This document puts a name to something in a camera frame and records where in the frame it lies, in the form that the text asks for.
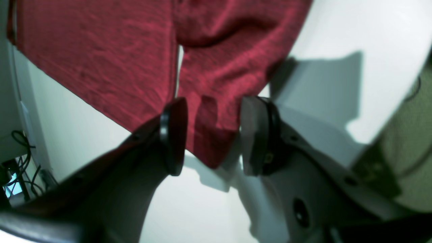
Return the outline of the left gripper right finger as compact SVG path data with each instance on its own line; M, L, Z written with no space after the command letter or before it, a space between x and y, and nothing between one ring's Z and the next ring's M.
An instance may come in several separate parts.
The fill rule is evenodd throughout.
M277 195L292 243L426 243L431 213L420 213L370 189L316 150L262 97L243 97L243 171Z

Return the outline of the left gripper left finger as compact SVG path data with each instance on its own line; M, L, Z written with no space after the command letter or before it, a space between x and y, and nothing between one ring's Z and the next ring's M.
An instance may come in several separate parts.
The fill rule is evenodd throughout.
M183 167L185 98L42 196L1 211L2 243L137 243L152 197Z

